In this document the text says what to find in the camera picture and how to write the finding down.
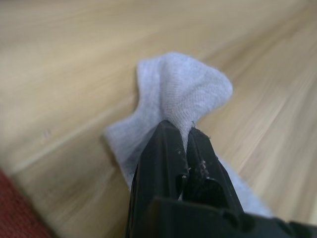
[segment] wooden floor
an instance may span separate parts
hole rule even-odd
[[[121,237],[129,193],[102,138],[135,66],[168,51],[232,80],[199,123],[283,219],[317,224],[315,0],[0,1],[0,166],[60,238]]]

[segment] red rug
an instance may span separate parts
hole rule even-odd
[[[0,171],[0,238],[50,238],[27,201]]]

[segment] sock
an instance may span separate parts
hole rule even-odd
[[[105,137],[131,189],[138,159],[159,122],[166,119],[181,133],[185,151],[188,133],[203,115],[230,98],[232,85],[219,70],[180,53],[139,62],[139,103],[135,112],[110,126]],[[246,212],[270,216],[270,211],[230,167],[227,169]]]

